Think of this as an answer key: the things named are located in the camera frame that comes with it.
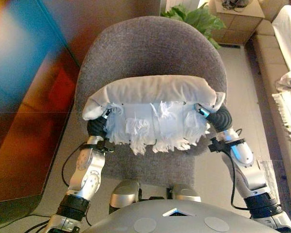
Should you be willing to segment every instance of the leaves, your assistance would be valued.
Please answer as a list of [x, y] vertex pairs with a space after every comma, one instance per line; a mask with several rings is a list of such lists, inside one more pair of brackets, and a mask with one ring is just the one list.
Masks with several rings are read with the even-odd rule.
[[201, 32], [216, 49], [220, 47], [212, 38], [211, 31], [225, 28], [225, 25], [220, 18], [209, 13], [209, 8], [206, 6], [206, 3], [191, 12], [180, 4], [172, 7], [170, 11], [162, 13], [162, 16], [190, 24]]

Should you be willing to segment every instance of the beige sofa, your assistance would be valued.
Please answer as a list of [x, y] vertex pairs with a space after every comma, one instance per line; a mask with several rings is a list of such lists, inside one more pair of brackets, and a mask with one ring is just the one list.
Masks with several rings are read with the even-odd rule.
[[289, 70], [271, 25], [271, 22], [279, 10], [283, 5], [289, 4], [289, 1], [259, 0], [259, 2], [265, 14], [265, 19], [257, 27], [252, 39], [275, 125], [291, 196], [291, 143], [289, 135], [283, 126], [276, 103], [272, 97], [273, 93], [277, 93], [275, 88], [276, 80], [280, 79], [281, 76], [286, 74]]

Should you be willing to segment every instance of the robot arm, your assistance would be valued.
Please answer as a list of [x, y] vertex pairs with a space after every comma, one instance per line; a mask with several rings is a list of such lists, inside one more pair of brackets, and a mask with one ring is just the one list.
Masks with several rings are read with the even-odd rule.
[[97, 120], [89, 121], [87, 128], [90, 137], [80, 148], [76, 171], [70, 179], [69, 188], [56, 214], [46, 226], [45, 233], [80, 232], [80, 223], [88, 204], [100, 187], [105, 153], [113, 152], [106, 147], [106, 141], [103, 139], [103, 126], [109, 113], [107, 111]]
[[251, 218], [278, 231], [290, 229], [291, 220], [284, 212], [276, 199], [272, 197], [270, 188], [266, 184], [264, 173], [260, 170], [256, 159], [244, 139], [240, 139], [232, 129], [232, 119], [222, 106], [216, 113], [210, 113], [199, 105], [196, 110], [203, 115], [218, 132], [217, 138], [211, 139], [209, 146], [211, 152], [224, 152], [223, 161], [228, 166], [234, 185], [244, 198]]

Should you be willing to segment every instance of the nightstand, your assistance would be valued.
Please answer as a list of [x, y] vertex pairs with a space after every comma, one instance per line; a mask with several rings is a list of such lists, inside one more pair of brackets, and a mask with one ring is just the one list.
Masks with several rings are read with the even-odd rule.
[[226, 25], [225, 29], [213, 30], [212, 36], [220, 44], [245, 45], [256, 27], [264, 18], [258, 0], [249, 0], [245, 8], [237, 8], [242, 12], [224, 10], [222, 0], [210, 0], [209, 11], [219, 17]]

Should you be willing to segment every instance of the wire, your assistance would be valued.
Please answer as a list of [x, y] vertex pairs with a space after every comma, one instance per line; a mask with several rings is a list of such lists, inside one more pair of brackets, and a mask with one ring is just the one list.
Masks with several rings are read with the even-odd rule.
[[39, 233], [40, 231], [42, 231], [45, 227], [47, 226], [47, 224], [45, 224], [44, 226], [40, 227], [35, 233]]
[[87, 208], [87, 211], [86, 211], [86, 214], [85, 214], [85, 219], [86, 219], [87, 224], [91, 227], [92, 225], [89, 223], [89, 221], [87, 219], [87, 213], [88, 213], [89, 207], [91, 207], [91, 204], [88, 205], [88, 208]]
[[12, 223], [14, 223], [14, 222], [16, 222], [16, 221], [18, 221], [18, 220], [21, 220], [21, 219], [23, 219], [23, 218], [30, 217], [30, 216], [38, 216], [38, 217], [50, 217], [50, 216], [44, 216], [44, 215], [35, 215], [35, 214], [33, 214], [33, 215], [27, 215], [27, 216], [24, 216], [24, 217], [20, 217], [20, 218], [18, 218], [18, 219], [15, 219], [15, 220], [13, 220], [12, 222], [9, 222], [8, 224], [6, 224], [6, 225], [4, 225], [4, 226], [0, 227], [0, 229], [2, 229], [2, 228], [5, 228], [5, 227], [7, 227], [7, 226], [11, 225]]
[[26, 230], [24, 233], [29, 233], [29, 232], [31, 232], [33, 229], [35, 229], [35, 228], [37, 228], [37, 227], [39, 227], [39, 226], [45, 225], [45, 224], [47, 224], [48, 222], [49, 222], [49, 220], [47, 220], [47, 221], [45, 221], [45, 222], [41, 222], [41, 223], [39, 223], [39, 224], [37, 224], [37, 225], [35, 225], [35, 226], [29, 228], [29, 229]]
[[236, 130], [236, 131], [235, 131], [235, 133], [237, 133], [237, 134], [238, 134], [238, 136], [240, 136], [240, 135], [242, 134], [242, 131], [243, 131], [243, 129], [242, 129], [242, 128], [240, 128], [240, 129]]
[[248, 209], [248, 208], [243, 208], [243, 207], [238, 207], [238, 206], [235, 206], [234, 205], [234, 195], [235, 195], [235, 185], [236, 185], [236, 172], [235, 172], [235, 165], [234, 165], [234, 161], [231, 157], [231, 155], [226, 152], [226, 151], [223, 151], [224, 154], [226, 154], [229, 159], [231, 160], [231, 163], [232, 163], [232, 168], [233, 168], [233, 189], [232, 189], [232, 195], [231, 195], [231, 206], [235, 209], [238, 209], [238, 210], [251, 210], [251, 209]]
[[62, 180], [64, 182], [64, 184], [69, 187], [69, 184], [65, 181], [65, 178], [64, 178], [64, 168], [65, 168], [65, 165], [66, 163], [68, 162], [68, 160], [71, 158], [71, 156], [83, 145], [85, 144], [86, 142], [82, 142], [69, 156], [68, 158], [66, 159], [66, 161], [64, 162], [63, 164], [63, 167], [62, 167]]

